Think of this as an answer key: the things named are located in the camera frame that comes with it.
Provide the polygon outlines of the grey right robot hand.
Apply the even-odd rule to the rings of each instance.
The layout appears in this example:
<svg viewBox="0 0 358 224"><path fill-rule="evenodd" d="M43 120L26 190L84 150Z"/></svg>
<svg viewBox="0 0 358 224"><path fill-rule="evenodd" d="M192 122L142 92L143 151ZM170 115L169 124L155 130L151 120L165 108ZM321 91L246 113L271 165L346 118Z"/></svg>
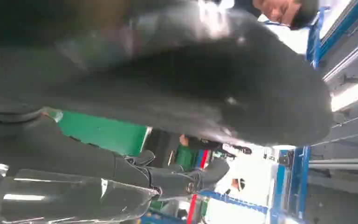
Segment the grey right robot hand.
<svg viewBox="0 0 358 224"><path fill-rule="evenodd" d="M245 11L194 0L0 0L0 224L111 224L211 188L65 136L47 107L219 143L304 146L330 93Z"/></svg>

